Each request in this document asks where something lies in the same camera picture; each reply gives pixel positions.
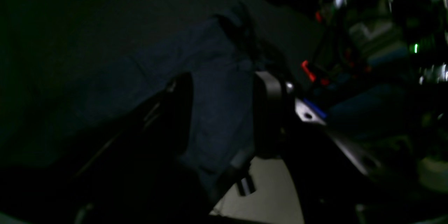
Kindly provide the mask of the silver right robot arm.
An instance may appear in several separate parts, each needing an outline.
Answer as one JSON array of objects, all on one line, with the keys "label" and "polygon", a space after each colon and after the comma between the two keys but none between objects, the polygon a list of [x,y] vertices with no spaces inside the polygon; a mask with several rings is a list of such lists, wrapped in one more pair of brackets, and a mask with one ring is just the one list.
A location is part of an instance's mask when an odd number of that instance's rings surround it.
[{"label": "silver right robot arm", "polygon": [[437,68],[447,80],[447,0],[265,0],[314,19],[325,32],[301,70],[315,86],[400,83],[388,64],[403,60],[428,82]]}]

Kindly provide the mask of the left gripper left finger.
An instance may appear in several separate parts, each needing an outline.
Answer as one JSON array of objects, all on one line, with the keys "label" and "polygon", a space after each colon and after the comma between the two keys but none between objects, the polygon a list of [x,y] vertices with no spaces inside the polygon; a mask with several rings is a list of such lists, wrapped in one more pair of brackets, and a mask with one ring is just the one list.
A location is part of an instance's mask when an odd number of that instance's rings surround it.
[{"label": "left gripper left finger", "polygon": [[74,179],[153,179],[186,150],[194,81],[182,73],[130,110],[80,134]]}]

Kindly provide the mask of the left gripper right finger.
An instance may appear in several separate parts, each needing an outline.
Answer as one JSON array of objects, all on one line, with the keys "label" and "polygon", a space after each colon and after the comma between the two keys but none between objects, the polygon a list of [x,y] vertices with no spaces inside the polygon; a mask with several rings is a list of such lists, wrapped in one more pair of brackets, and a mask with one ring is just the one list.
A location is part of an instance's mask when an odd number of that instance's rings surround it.
[{"label": "left gripper right finger", "polygon": [[289,109],[294,85],[268,71],[257,71],[253,78],[253,140],[255,155],[274,159],[287,139]]}]

